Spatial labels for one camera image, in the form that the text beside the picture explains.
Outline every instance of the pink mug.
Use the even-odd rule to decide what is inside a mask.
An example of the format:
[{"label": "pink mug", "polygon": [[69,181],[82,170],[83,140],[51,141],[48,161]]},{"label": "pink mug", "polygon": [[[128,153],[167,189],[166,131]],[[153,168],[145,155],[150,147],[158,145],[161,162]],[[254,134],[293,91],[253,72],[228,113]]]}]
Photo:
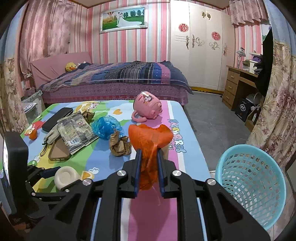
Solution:
[{"label": "pink mug", "polygon": [[[147,119],[156,119],[158,114],[163,110],[161,109],[160,100],[147,91],[141,92],[133,103],[135,110],[131,118],[135,122],[145,122]],[[142,117],[136,118],[135,115],[139,114]]]}]

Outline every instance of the wooden desk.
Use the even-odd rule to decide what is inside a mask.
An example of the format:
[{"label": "wooden desk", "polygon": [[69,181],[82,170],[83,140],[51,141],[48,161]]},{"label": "wooden desk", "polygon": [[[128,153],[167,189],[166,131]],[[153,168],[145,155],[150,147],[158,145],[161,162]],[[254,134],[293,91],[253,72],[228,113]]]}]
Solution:
[{"label": "wooden desk", "polygon": [[254,83],[257,75],[228,65],[227,67],[228,75],[222,102],[229,109],[235,110],[241,98],[258,92]]}]

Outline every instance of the blue plastic bag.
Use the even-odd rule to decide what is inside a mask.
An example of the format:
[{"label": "blue plastic bag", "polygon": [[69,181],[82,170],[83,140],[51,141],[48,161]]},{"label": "blue plastic bag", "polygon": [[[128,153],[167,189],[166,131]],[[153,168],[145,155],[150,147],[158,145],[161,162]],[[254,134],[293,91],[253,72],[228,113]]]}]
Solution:
[{"label": "blue plastic bag", "polygon": [[124,136],[119,121],[110,115],[100,117],[99,119],[92,122],[91,128],[93,132],[103,140],[109,140],[110,135],[114,133],[115,129],[120,131],[119,137]]}]

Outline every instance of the framed picture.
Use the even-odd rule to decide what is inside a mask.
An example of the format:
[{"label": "framed picture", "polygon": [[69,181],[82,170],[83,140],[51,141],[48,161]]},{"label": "framed picture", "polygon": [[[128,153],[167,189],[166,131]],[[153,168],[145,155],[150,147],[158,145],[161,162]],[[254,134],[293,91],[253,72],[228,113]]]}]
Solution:
[{"label": "framed picture", "polygon": [[102,12],[100,34],[134,28],[147,28],[147,5],[121,7]]}]

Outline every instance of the crumpled orange bag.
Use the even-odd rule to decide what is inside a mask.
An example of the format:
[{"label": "crumpled orange bag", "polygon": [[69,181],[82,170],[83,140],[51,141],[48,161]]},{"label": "crumpled orange bag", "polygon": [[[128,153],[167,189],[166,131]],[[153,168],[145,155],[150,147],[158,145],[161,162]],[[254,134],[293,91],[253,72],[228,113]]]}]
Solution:
[{"label": "crumpled orange bag", "polygon": [[165,125],[151,128],[142,124],[130,125],[128,136],[135,150],[142,150],[140,189],[148,190],[157,182],[157,149],[168,145],[173,133]]}]

